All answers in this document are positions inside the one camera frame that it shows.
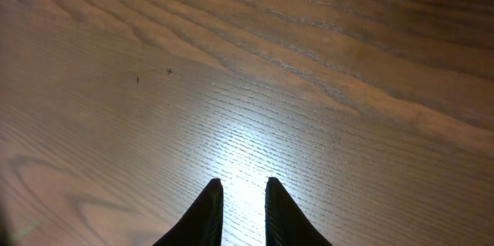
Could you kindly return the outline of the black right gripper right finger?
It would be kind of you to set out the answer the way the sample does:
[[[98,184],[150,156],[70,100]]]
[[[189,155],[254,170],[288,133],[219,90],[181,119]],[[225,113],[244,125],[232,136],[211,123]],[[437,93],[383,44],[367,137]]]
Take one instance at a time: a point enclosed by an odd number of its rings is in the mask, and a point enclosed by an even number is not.
[[[276,177],[266,184],[265,214],[266,246],[333,246]]]

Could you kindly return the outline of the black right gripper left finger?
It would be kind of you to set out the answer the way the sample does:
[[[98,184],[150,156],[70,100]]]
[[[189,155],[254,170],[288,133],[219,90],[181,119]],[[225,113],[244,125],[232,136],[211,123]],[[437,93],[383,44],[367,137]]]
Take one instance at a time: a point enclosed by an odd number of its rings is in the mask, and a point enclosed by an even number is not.
[[[213,178],[181,219],[153,246],[220,246],[223,207],[221,180]]]

